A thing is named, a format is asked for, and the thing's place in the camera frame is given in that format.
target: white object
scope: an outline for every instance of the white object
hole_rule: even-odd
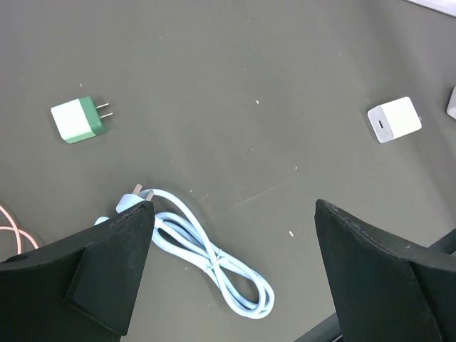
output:
[[[97,224],[103,223],[104,221],[108,221],[108,220],[109,220],[109,217],[106,217],[106,216],[99,217],[95,221],[94,226],[96,226]]]
[[[386,143],[421,129],[421,120],[409,97],[394,100],[368,111],[378,141]]]
[[[456,16],[456,0],[408,0],[415,4],[429,7],[439,12]]]
[[[447,114],[456,120],[456,87],[451,94],[450,103],[448,103]]]
[[[62,139],[72,144],[106,132],[101,119],[112,113],[98,116],[97,110],[108,105],[95,107],[90,96],[85,96],[52,107],[51,113]]]

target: white power adapter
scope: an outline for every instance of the white power adapter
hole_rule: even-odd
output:
[[[368,111],[369,121],[380,143],[421,129],[421,120],[409,97],[400,98]]]

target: cable plug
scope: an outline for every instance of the cable plug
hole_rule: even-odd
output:
[[[121,212],[124,212],[125,210],[137,205],[138,203],[141,203],[143,201],[150,201],[152,200],[152,197],[154,196],[154,192],[152,190],[149,190],[148,192],[145,192],[145,197],[141,197],[140,192],[143,186],[141,184],[136,184],[135,189],[133,189],[133,192],[131,194],[125,194],[122,196],[120,199],[119,203],[117,206],[115,206],[115,211],[120,214]],[[101,222],[104,222],[108,220],[109,217],[102,216],[97,218],[95,221],[94,225],[100,224]]]

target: charging cable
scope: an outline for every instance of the charging cable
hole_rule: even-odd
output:
[[[5,215],[6,219],[9,221],[9,224],[11,225],[10,227],[2,226],[2,227],[0,227],[0,230],[10,230],[10,231],[14,232],[14,234],[16,235],[17,254],[22,253],[21,235],[24,235],[25,238],[27,238],[30,241],[30,243],[33,245],[34,249],[38,249],[38,244],[36,243],[36,240],[29,233],[25,232],[22,229],[19,229],[17,227],[17,224],[14,221],[13,217],[1,205],[0,205],[0,212],[2,212],[3,215]]]
[[[170,201],[183,213],[184,217],[173,212],[157,213],[152,241],[164,251],[199,267],[215,283],[228,306],[237,314],[247,318],[260,319],[271,312],[274,305],[274,291],[263,276],[211,243],[196,216],[176,196],[160,189],[140,191],[141,189],[142,186],[137,185],[133,193],[123,195],[115,208],[116,212],[123,212],[144,200],[151,200],[152,196]],[[100,217],[95,224],[107,219],[107,217]],[[163,232],[169,234],[181,246],[166,240],[162,235]],[[251,280],[258,290],[258,303],[252,303],[244,298],[222,268]]]

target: light blue cable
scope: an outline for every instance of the light blue cable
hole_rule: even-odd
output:
[[[266,317],[272,310],[275,298],[274,291],[266,279],[242,261],[211,243],[197,218],[184,202],[176,196],[160,189],[143,190],[139,195],[125,194],[116,207],[117,212],[122,212],[136,203],[142,202],[150,191],[153,191],[156,197],[162,197],[171,201],[186,217],[185,219],[172,212],[157,213],[155,215],[152,241],[164,251],[199,267],[217,285],[228,306],[234,312],[252,319]],[[179,247],[168,242],[161,235],[162,232],[167,232],[182,246]],[[222,268],[233,271],[253,281],[258,289],[258,303],[252,303],[245,299],[233,286]]]

